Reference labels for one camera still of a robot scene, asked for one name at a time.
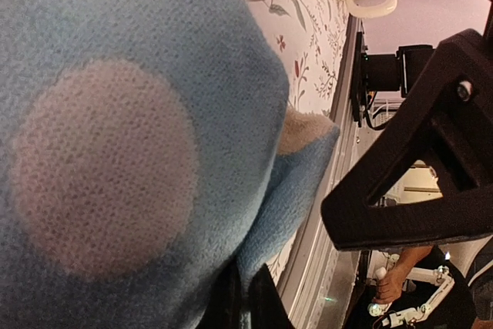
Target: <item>floral wallpaper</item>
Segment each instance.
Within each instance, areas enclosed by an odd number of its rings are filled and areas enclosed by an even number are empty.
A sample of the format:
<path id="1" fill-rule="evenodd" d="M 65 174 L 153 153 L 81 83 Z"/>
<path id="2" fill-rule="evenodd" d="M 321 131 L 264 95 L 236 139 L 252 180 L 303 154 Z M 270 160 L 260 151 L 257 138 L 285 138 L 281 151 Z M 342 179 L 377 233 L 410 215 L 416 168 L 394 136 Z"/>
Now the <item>floral wallpaper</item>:
<path id="1" fill-rule="evenodd" d="M 247 0 L 290 79 L 290 104 L 301 112 L 330 113 L 346 37 L 341 0 Z M 268 264 L 277 283 L 294 236 Z"/>

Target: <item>red flower pattern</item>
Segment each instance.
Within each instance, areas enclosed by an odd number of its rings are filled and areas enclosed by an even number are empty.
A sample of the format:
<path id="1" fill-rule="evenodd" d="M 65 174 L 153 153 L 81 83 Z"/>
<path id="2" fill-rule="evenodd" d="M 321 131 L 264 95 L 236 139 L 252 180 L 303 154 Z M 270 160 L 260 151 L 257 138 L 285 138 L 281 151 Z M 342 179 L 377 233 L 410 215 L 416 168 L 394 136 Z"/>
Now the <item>red flower pattern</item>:
<path id="1" fill-rule="evenodd" d="M 284 41 L 284 36 L 279 35 L 279 37 L 276 38 L 276 40 L 279 46 L 279 50 L 282 52 L 286 48 L 286 42 Z"/>

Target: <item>pink wall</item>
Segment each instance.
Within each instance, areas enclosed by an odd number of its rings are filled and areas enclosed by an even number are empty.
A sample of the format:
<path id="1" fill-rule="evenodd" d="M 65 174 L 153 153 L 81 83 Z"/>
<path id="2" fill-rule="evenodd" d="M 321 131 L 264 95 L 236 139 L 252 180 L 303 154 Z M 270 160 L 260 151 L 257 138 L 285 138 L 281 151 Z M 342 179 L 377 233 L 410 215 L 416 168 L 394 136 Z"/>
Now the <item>pink wall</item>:
<path id="1" fill-rule="evenodd" d="M 394 53 L 399 45 L 432 44 L 464 29 L 483 32 L 487 0 L 398 0 L 383 18 L 364 20 L 369 53 Z"/>

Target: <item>white robotic arm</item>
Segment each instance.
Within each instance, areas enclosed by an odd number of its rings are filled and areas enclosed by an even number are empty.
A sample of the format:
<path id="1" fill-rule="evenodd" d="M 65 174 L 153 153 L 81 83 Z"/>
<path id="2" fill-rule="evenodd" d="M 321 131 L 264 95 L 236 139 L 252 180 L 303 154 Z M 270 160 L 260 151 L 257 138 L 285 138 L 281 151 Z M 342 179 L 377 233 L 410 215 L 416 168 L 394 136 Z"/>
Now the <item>white robotic arm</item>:
<path id="1" fill-rule="evenodd" d="M 382 276 L 380 271 L 377 275 L 379 279 Z M 430 314 L 435 308 L 444 300 L 447 294 L 451 291 L 454 286 L 454 279 L 450 275 L 448 267 L 440 266 L 435 270 L 427 270 L 414 268 L 407 276 L 408 280 L 422 281 L 425 283 L 433 284 L 438 287 L 434 294 L 420 307 L 410 307 L 408 309 L 389 314 L 387 318 L 382 321 L 383 326 L 399 327 L 403 324 L 414 324 L 420 321 L 425 321 L 428 319 Z M 390 308 L 388 305 L 371 304 L 368 307 L 368 312 L 372 316 L 382 316 L 387 313 Z"/>

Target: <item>hand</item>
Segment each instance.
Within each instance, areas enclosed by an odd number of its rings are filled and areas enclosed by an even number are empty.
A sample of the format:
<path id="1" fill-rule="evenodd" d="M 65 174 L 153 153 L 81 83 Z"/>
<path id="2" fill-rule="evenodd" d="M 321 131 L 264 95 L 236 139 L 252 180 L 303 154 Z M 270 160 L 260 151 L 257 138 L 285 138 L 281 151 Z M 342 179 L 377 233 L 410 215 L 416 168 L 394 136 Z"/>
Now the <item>hand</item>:
<path id="1" fill-rule="evenodd" d="M 385 278 L 378 281 L 376 304 L 391 304 L 402 295 L 402 286 L 406 281 L 406 271 L 395 267 L 387 272 Z"/>

